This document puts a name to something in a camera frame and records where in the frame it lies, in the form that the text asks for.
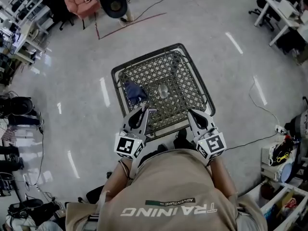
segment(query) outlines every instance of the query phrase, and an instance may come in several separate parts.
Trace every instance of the black office chair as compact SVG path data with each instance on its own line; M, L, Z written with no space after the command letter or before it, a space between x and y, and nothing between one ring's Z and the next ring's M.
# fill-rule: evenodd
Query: black office chair
M257 0L257 5L259 8L263 9L266 5L266 0ZM261 11L259 9L254 9L254 10L248 11L248 13L249 14L254 13L254 14L260 15ZM271 18L274 18L276 21L280 21L281 19L280 16L271 7L269 7L259 25L263 26L265 23L267 23L270 26L270 30L274 31L275 28L270 22Z

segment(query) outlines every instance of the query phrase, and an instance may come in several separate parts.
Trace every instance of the crumpled blue fabric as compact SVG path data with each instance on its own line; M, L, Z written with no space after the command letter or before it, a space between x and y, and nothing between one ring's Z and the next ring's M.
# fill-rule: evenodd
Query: crumpled blue fabric
M135 82L131 80L125 82L124 87L126 90L126 97L132 102L133 105L136 105L148 97L148 94L146 94L145 90L142 87L136 85Z

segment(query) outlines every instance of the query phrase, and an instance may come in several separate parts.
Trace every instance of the yellow scissors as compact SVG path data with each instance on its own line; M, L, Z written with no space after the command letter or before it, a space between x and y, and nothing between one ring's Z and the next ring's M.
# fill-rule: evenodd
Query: yellow scissors
M277 163L279 163L281 160L283 160L283 159L288 159L289 158L289 153L288 152L286 152L285 154L284 154L284 156L282 156L282 157L278 157L277 158Z

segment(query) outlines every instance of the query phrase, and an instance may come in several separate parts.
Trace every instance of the gray floor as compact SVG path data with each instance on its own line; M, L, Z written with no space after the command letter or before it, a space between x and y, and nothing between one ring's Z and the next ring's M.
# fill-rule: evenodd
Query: gray floor
M159 0L131 0L135 16ZM31 96L45 119L44 161L38 181L44 191L63 201L75 201L106 181L106 171L118 160L113 152L115 133L122 115L110 72L135 57L174 43L183 43L196 64L216 106L214 121L223 132L228 147L272 135L275 119L255 107L248 96L257 76L271 110L282 125L299 114L307 95L307 66L297 66L276 46L269 47L267 27L254 27L255 15L248 10L256 0L166 0L145 13L143 18L167 14L140 22L98 40L92 22L84 31L80 20L52 30L45 54L15 76L11 90ZM103 36L120 28L117 20L103 13L98 30ZM240 54L229 32L243 51ZM104 78L110 105L106 105L100 80ZM256 87L252 97L263 106ZM62 113L59 114L58 103ZM172 145L174 135L161 141ZM224 161L240 193L260 180L261 146L274 138L227 151ZM150 151L161 141L148 144ZM41 161L41 136L19 139L26 174L32 183ZM69 160L71 155L76 170ZM21 192L26 192L19 182ZM39 196L34 187L29 195Z

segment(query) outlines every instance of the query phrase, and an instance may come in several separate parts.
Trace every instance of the pink armchair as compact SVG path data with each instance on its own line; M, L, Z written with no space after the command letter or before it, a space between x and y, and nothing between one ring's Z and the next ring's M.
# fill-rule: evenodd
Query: pink armchair
M83 29L85 29L84 18L95 13L100 9L101 4L99 0L91 0L86 3L85 0L64 0L69 12L74 13L82 19Z

